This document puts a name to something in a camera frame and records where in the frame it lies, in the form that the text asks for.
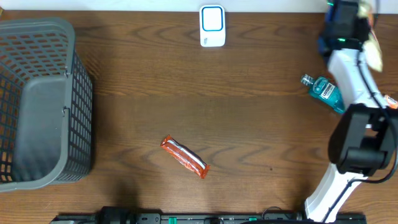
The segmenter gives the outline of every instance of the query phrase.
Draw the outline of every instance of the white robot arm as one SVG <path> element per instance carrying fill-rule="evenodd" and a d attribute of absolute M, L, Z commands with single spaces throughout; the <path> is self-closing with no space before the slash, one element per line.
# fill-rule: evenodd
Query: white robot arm
<path fill-rule="evenodd" d="M 306 216 L 315 222 L 334 222 L 338 210 L 361 183 L 350 181 L 366 181 L 376 170 L 384 169 L 396 148 L 395 128 L 386 124 L 380 114 L 381 108 L 387 108 L 387 101 L 377 89 L 362 49 L 369 31 L 365 22 L 357 18 L 358 7 L 359 1 L 335 1 L 326 14 L 325 30 L 319 40 L 320 53 L 337 82 L 347 111 L 329 142 L 328 169 L 305 201 Z M 379 134 L 367 137 L 366 128 Z"/>
<path fill-rule="evenodd" d="M 374 96 L 379 100 L 383 107 L 386 107 L 387 103 L 382 97 L 380 91 L 377 89 L 368 66 L 366 65 L 364 53 L 355 49 L 341 49 L 333 51 L 330 57 L 328 69 L 339 86 L 345 108 L 348 108 L 351 104 L 364 104 L 368 108 L 379 108 L 371 97 L 371 92 L 367 89 L 366 84 L 359 73 L 357 66 L 358 56 L 366 82 L 371 88 L 371 91 L 375 93 Z M 340 174 L 336 164 L 329 163 L 328 169 L 319 186 L 305 201 L 305 213 L 307 214 L 307 218 L 316 222 L 322 222 L 329 208 L 333 205 L 350 180 L 367 178 L 368 177 L 362 174 L 353 172 Z M 353 183 L 340 199 L 336 207 L 330 212 L 325 222 L 330 223 L 336 220 L 338 210 L 359 184 L 360 182 Z"/>

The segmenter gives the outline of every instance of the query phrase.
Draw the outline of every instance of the blue mouthwash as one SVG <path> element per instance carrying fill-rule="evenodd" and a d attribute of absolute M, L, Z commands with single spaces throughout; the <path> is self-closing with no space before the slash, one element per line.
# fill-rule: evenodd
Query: blue mouthwash
<path fill-rule="evenodd" d="M 331 84 L 327 78 L 319 77 L 315 81 L 311 76 L 306 74 L 301 78 L 301 82 L 310 87 L 308 93 L 312 97 L 322 100 L 337 113 L 344 113 L 344 102 L 341 93 L 338 87 Z"/>

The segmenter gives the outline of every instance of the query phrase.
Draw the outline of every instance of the orange wrapper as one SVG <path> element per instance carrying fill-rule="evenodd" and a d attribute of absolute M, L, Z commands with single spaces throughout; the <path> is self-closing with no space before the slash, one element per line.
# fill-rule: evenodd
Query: orange wrapper
<path fill-rule="evenodd" d="M 160 146 L 169 152 L 176 160 L 178 160 L 187 169 L 194 171 L 199 177 L 204 179 L 210 166 L 200 159 L 195 153 L 180 145 L 176 140 L 174 140 L 170 135 L 168 135 Z"/>
<path fill-rule="evenodd" d="M 391 98 L 389 95 L 385 95 L 384 98 L 386 99 L 388 106 L 392 109 L 398 109 L 398 102 Z"/>

